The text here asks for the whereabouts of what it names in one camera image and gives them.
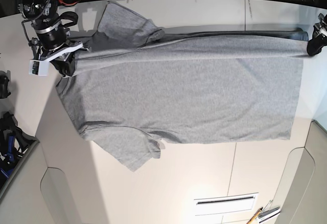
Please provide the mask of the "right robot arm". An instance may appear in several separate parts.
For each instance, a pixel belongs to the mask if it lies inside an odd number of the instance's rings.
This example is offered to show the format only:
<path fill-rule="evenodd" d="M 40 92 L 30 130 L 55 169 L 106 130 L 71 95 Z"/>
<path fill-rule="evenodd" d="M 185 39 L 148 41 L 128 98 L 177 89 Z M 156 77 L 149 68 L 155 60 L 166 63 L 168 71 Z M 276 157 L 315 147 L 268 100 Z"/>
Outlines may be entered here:
<path fill-rule="evenodd" d="M 75 72 L 75 52 L 83 48 L 80 41 L 70 40 L 70 28 L 78 23 L 78 15 L 67 11 L 58 14 L 59 0 L 22 0 L 18 6 L 24 26 L 27 23 L 36 37 L 27 38 L 33 58 L 29 63 L 31 75 L 46 76 L 53 65 L 63 77 Z"/>

